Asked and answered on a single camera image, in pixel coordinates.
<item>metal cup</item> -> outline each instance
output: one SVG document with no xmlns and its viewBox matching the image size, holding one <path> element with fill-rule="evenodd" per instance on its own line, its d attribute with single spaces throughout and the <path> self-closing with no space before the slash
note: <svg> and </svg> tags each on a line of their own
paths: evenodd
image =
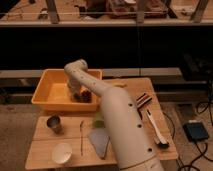
<svg viewBox="0 0 213 171">
<path fill-rule="evenodd" d="M 48 120 L 47 120 L 47 126 L 52 129 L 56 134 L 60 133 L 62 130 L 62 126 L 61 126 L 61 119 L 59 116 L 54 115 L 51 116 Z"/>
</svg>

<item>white cup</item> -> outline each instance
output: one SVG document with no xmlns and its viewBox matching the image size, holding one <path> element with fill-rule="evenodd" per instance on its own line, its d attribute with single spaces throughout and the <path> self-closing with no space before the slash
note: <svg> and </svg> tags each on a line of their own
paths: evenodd
<svg viewBox="0 0 213 171">
<path fill-rule="evenodd" d="M 60 143 L 52 150 L 52 160 L 57 164 L 64 164 L 72 156 L 72 147 L 68 143 Z"/>
</svg>

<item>orange bin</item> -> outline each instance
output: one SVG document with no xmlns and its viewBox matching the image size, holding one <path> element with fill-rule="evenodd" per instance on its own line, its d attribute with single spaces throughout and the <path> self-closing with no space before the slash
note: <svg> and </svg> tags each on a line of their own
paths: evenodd
<svg viewBox="0 0 213 171">
<path fill-rule="evenodd" d="M 102 71 L 89 69 L 88 74 L 102 79 Z M 63 69 L 46 69 L 38 83 L 31 102 L 47 111 L 95 111 L 98 97 L 92 93 L 90 103 L 72 101 L 72 94 L 67 87 L 68 76 Z"/>
</svg>

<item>wooden table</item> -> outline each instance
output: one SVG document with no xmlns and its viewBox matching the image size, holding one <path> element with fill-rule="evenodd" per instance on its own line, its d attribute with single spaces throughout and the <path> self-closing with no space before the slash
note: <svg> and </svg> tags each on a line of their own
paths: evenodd
<svg viewBox="0 0 213 171">
<path fill-rule="evenodd" d="M 132 78 L 132 79 L 113 79 L 108 80 L 110 83 L 125 84 L 125 89 L 132 95 L 133 98 L 139 97 L 143 92 L 146 92 L 153 99 L 147 104 L 141 112 L 149 109 L 156 120 L 157 126 L 160 128 L 161 133 L 169 141 L 170 147 L 168 149 L 159 149 L 153 140 L 155 131 L 151 126 L 146 114 L 143 114 L 143 124 L 150 137 L 153 147 L 160 160 L 171 160 L 178 157 L 175 144 L 171 138 L 170 131 L 167 127 L 164 115 L 161 111 L 160 104 L 156 97 L 152 83 L 149 78 Z M 90 141 L 88 134 L 92 129 L 92 118 L 95 112 L 63 112 L 61 116 L 63 132 L 55 135 L 47 126 L 46 120 L 49 118 L 47 115 L 58 114 L 58 112 L 43 111 L 38 119 L 35 134 L 29 149 L 28 158 L 26 161 L 26 169 L 44 169 L 44 168 L 60 168 L 60 167 L 78 167 L 78 166 L 97 166 L 116 164 L 112 145 L 109 143 L 106 159 L 100 159 Z M 84 120 L 83 125 L 83 156 L 81 156 L 81 132 L 80 123 Z M 73 148 L 73 155 L 71 160 L 65 165 L 59 165 L 51 160 L 51 152 L 54 146 L 60 142 L 67 142 Z"/>
</svg>

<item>black box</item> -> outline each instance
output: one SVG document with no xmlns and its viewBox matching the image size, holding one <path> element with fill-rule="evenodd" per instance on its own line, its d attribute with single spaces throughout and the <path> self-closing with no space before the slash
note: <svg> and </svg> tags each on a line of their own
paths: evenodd
<svg viewBox="0 0 213 171">
<path fill-rule="evenodd" d="M 192 122 L 183 125 L 183 129 L 189 141 L 202 141 L 209 138 L 202 122 Z"/>
</svg>

